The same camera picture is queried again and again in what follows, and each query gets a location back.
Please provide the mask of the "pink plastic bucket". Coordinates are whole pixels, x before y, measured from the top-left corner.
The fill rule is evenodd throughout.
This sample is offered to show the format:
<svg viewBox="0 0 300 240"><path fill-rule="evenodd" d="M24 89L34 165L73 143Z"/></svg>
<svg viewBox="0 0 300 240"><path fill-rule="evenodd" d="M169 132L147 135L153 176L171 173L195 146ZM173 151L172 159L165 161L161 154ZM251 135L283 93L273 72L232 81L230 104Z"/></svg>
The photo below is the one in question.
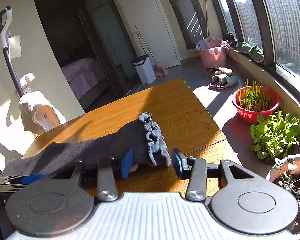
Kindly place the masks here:
<svg viewBox="0 0 300 240"><path fill-rule="evenodd" d="M208 37L199 40L196 43L196 50L200 55L204 68L225 67L226 52L229 51L230 45L220 38Z"/></svg>

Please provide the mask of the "cream towel on chair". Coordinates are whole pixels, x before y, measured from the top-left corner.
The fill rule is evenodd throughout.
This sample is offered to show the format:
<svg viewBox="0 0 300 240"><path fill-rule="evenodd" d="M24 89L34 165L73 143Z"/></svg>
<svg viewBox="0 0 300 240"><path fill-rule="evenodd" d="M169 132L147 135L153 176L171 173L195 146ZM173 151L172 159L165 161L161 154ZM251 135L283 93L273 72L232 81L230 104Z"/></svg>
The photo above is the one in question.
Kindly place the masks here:
<svg viewBox="0 0 300 240"><path fill-rule="evenodd" d="M21 121L25 131L41 135L66 123L66 118L42 94L34 91L19 99Z"/></svg>

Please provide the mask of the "pink dustpan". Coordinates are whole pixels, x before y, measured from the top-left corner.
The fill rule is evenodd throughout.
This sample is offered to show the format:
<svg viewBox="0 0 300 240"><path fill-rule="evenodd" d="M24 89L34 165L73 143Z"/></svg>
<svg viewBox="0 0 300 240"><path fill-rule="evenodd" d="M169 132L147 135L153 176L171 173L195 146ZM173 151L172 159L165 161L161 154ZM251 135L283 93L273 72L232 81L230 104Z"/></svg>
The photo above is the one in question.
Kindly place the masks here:
<svg viewBox="0 0 300 240"><path fill-rule="evenodd" d="M154 74L155 77L162 77L162 76L166 76L168 74L168 69L155 65L154 66Z"/></svg>

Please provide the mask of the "green potted plant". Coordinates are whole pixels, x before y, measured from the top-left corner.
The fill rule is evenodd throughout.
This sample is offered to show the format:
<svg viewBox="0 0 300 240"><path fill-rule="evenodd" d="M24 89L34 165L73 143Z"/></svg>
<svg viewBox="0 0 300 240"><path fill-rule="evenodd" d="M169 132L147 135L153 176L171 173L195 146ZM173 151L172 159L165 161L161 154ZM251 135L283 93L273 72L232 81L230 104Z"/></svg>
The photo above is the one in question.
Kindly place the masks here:
<svg viewBox="0 0 300 240"><path fill-rule="evenodd" d="M252 46L251 50L249 51L249 56L257 63L264 61L263 51L258 46Z"/></svg>
<svg viewBox="0 0 300 240"><path fill-rule="evenodd" d="M239 52L247 54L251 51L252 46L247 42L239 42L237 45L237 49Z"/></svg>

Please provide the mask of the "green potted plant far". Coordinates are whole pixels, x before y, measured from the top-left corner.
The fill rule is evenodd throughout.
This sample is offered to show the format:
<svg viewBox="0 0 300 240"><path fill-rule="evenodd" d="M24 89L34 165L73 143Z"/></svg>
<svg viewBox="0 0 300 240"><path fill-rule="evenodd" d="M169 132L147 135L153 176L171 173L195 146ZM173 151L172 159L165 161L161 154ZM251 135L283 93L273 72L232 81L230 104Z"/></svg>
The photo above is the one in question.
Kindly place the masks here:
<svg viewBox="0 0 300 240"><path fill-rule="evenodd" d="M251 51L252 46L247 42L239 42L237 45L237 49L239 52L247 54Z"/></svg>

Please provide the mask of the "green potted plant near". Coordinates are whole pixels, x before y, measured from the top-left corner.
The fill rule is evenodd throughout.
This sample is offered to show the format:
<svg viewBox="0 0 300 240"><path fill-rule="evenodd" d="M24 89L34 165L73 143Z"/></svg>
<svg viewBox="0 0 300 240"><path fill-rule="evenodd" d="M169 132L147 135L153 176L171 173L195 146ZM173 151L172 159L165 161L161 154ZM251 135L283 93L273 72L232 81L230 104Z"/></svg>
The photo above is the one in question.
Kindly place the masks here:
<svg viewBox="0 0 300 240"><path fill-rule="evenodd" d="M251 50L249 51L249 56L257 63L264 61L263 51L258 46L252 46Z"/></svg>

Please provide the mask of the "leafy green plant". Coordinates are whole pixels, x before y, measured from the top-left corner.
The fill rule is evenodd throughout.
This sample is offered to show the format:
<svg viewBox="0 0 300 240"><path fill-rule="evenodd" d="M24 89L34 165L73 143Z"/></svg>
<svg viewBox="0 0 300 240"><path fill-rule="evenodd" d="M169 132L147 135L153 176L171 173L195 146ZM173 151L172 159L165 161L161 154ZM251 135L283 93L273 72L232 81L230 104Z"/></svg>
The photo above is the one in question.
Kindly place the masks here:
<svg viewBox="0 0 300 240"><path fill-rule="evenodd" d="M257 116L257 124L250 126L253 139L252 150L262 160L274 161L294 152L299 144L299 117L296 114L283 114L277 111L264 118Z"/></svg>

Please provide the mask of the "white trash bin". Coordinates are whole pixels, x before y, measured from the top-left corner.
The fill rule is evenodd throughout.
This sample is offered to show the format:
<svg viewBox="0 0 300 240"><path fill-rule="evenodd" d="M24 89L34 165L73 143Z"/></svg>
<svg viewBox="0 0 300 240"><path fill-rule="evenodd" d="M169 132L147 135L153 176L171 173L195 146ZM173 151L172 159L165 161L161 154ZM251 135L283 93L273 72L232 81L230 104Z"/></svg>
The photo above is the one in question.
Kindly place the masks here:
<svg viewBox="0 0 300 240"><path fill-rule="evenodd" d="M133 65L143 85L149 85L156 79L148 54L138 57Z"/></svg>

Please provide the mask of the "dark grey knit pants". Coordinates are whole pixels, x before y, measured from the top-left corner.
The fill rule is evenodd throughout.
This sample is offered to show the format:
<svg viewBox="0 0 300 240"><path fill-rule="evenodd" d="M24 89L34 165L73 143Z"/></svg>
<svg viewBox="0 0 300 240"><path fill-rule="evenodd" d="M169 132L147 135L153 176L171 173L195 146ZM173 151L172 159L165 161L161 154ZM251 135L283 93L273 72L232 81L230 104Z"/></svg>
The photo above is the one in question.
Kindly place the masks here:
<svg viewBox="0 0 300 240"><path fill-rule="evenodd" d="M171 165L171 156L159 125L149 113L129 122L117 132L79 142L53 142L37 155L10 160L2 177L51 173L77 159L85 166L95 166L105 157L122 157L133 150L133 165Z"/></svg>

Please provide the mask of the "pink bed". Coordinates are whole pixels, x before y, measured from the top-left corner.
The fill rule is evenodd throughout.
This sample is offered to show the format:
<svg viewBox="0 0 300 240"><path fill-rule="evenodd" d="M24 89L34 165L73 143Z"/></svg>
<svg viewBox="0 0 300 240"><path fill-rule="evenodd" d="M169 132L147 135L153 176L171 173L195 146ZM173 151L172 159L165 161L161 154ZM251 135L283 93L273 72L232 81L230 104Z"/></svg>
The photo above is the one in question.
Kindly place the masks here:
<svg viewBox="0 0 300 240"><path fill-rule="evenodd" d="M92 57L74 61L61 70L78 100L106 77L98 62Z"/></svg>

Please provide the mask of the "slippers on floor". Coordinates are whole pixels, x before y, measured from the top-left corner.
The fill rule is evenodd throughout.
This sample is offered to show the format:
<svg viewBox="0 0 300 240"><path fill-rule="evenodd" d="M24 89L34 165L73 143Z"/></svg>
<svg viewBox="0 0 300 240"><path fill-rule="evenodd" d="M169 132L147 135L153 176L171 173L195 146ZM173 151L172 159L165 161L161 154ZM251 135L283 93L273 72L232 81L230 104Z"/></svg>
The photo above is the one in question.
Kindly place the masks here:
<svg viewBox="0 0 300 240"><path fill-rule="evenodd" d="M211 89L221 90L238 83L238 78L233 76L232 69L226 67L213 66L207 68L205 75L211 79L209 84Z"/></svg>

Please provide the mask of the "white pot with plant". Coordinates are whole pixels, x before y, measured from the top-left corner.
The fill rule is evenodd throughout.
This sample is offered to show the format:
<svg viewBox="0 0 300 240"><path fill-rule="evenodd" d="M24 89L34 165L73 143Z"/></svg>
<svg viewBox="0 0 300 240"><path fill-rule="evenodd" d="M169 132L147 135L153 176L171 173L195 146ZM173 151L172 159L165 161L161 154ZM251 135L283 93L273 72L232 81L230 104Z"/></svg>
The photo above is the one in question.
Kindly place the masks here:
<svg viewBox="0 0 300 240"><path fill-rule="evenodd" d="M298 203L298 215L291 232L300 238L300 154L275 158L266 180L290 192Z"/></svg>

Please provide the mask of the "red basin with grass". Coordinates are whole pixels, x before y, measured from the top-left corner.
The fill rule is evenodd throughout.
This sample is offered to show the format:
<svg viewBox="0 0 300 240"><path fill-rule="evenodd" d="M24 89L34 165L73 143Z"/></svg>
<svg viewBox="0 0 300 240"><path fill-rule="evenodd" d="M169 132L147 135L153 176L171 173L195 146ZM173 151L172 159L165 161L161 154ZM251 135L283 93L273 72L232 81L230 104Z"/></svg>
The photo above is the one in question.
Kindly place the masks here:
<svg viewBox="0 0 300 240"><path fill-rule="evenodd" d="M243 121L257 124L259 115L266 118L277 111L280 97L273 89L254 82L236 90L232 95L232 104Z"/></svg>

